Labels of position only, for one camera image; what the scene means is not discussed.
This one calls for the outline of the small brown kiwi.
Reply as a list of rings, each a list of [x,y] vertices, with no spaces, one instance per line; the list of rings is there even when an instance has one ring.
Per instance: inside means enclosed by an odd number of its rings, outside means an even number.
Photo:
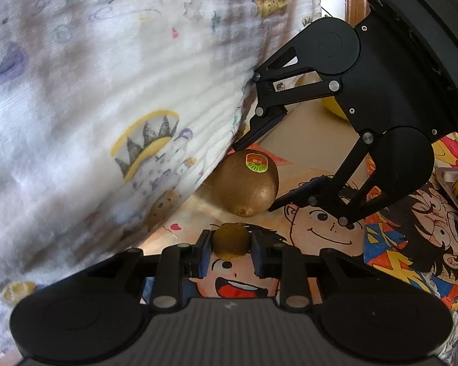
[[[212,251],[224,261],[238,260],[251,249],[251,234],[241,223],[226,223],[213,234]]]

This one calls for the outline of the white cartoon print cloth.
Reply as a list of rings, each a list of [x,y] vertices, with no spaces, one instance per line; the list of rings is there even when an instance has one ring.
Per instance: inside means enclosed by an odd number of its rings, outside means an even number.
[[[0,0],[0,361],[23,297],[162,223],[321,0]]]

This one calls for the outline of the large kiwi with sticker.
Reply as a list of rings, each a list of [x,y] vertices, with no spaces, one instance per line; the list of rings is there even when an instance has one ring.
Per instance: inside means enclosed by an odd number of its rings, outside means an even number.
[[[244,149],[225,157],[213,172],[214,201],[239,217],[267,211],[279,190],[275,162],[261,151]]]

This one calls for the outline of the colourful cartoon table mat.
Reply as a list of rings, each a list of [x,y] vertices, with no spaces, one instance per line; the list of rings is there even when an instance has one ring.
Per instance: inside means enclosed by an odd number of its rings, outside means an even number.
[[[448,132],[436,135],[436,169],[458,169],[458,110],[434,111]],[[225,221],[257,224],[305,254],[333,248],[438,296],[453,315],[453,333],[443,360],[458,365],[458,177],[453,200],[431,177],[390,206],[379,204],[379,162],[392,163],[399,144],[379,145],[376,131],[355,145],[366,161],[363,185],[343,182],[272,155],[258,145],[231,151],[202,188],[179,209],[172,196],[153,207],[152,235],[144,248],[155,253],[196,237],[197,229]]]

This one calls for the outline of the yellow plastic bowl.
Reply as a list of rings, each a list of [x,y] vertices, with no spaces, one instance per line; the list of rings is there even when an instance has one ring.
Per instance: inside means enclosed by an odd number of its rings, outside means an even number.
[[[317,82],[321,82],[322,78],[315,72],[312,73],[307,73],[302,76],[300,76],[296,83],[296,87],[304,86],[307,84],[314,84]],[[331,96],[331,97],[325,97],[325,98],[320,98],[319,101],[321,102],[322,106],[328,109],[328,111],[335,116],[342,118],[343,120],[347,120],[347,116],[343,112],[343,110],[339,107],[337,104],[336,99]]]

